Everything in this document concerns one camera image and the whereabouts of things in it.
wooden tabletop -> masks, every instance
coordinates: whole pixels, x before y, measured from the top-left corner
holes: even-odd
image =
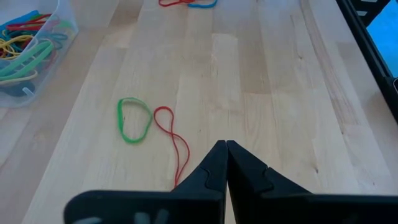
[[[50,84],[0,108],[1,223],[61,223],[91,189],[171,190],[170,138],[154,124],[140,144],[119,133],[129,96],[173,109],[192,151],[184,178],[234,139],[312,192],[398,193],[398,125],[335,1],[72,3],[81,31]],[[138,136],[147,115],[127,106],[124,118]]]

wooden table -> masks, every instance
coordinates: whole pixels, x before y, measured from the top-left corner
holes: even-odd
[[[154,124],[141,144],[119,134],[127,96],[173,108],[192,149],[183,177],[234,139],[312,192],[398,192],[398,125],[335,1],[73,5],[81,32],[48,87],[0,109],[1,223],[61,223],[90,189],[172,189],[169,137]],[[137,136],[146,115],[129,107],[125,119]]]

wood grain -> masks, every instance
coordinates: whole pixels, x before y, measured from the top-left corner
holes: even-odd
[[[175,111],[192,151],[183,178],[234,139],[312,192],[398,193],[398,125],[336,2],[72,3],[84,29],[44,94],[0,108],[2,223],[61,223],[91,189],[171,190],[169,137],[154,124],[141,144],[120,137],[116,103],[129,96]],[[137,136],[147,115],[126,105],[124,119]]]

plastic container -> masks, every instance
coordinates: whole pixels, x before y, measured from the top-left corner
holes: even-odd
[[[32,102],[57,71],[78,33],[68,0],[1,0],[0,33],[2,24],[32,11],[52,15],[18,57],[0,58],[0,107]]]

green rubber band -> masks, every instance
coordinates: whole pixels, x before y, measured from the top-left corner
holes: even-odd
[[[129,138],[123,131],[123,129],[124,129],[124,116],[123,116],[122,108],[123,108],[124,102],[126,102],[126,101],[131,101],[133,103],[137,103],[139,106],[143,107],[146,110],[146,112],[148,113],[148,115],[149,115],[149,119],[148,119],[147,125],[145,126],[144,133],[139,138],[136,138],[136,139]],[[119,130],[120,130],[120,134],[122,135],[123,139],[127,143],[135,144],[135,143],[140,143],[142,140],[144,140],[144,138],[148,134],[148,130],[149,130],[150,124],[152,123],[152,117],[153,117],[152,111],[149,109],[149,107],[146,105],[146,103],[144,103],[142,100],[138,100],[137,98],[134,98],[134,97],[127,97],[127,98],[123,98],[123,99],[119,100],[119,103],[118,103]]]
[[[54,48],[54,45],[51,43],[51,41],[45,41],[45,42],[42,42],[41,44],[36,45],[35,47],[30,49],[25,54],[19,56],[10,65],[8,65],[4,69],[0,70],[0,81],[23,77],[26,73],[29,73],[40,62],[42,62],[43,59],[51,53],[53,48]],[[32,58],[37,52],[40,52],[41,50],[42,50],[42,52],[40,53],[40,55],[37,56],[35,59],[33,59],[29,64],[24,66],[22,69],[20,69],[16,73],[7,75],[9,72],[13,71],[15,68],[22,65],[26,60]]]

